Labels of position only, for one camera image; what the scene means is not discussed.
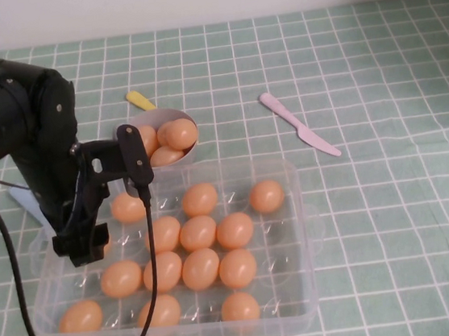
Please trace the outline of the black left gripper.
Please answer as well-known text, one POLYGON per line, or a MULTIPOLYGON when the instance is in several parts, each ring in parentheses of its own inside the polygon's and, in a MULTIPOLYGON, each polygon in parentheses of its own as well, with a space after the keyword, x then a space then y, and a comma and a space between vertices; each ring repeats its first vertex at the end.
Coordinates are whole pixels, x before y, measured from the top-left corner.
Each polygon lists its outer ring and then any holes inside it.
POLYGON ((52 248, 69 257, 76 268, 104 258, 109 242, 106 223, 97 224, 100 201, 87 211, 83 188, 86 162, 71 154, 77 141, 77 125, 37 128, 9 133, 11 157, 39 203, 42 214, 55 231, 52 248))

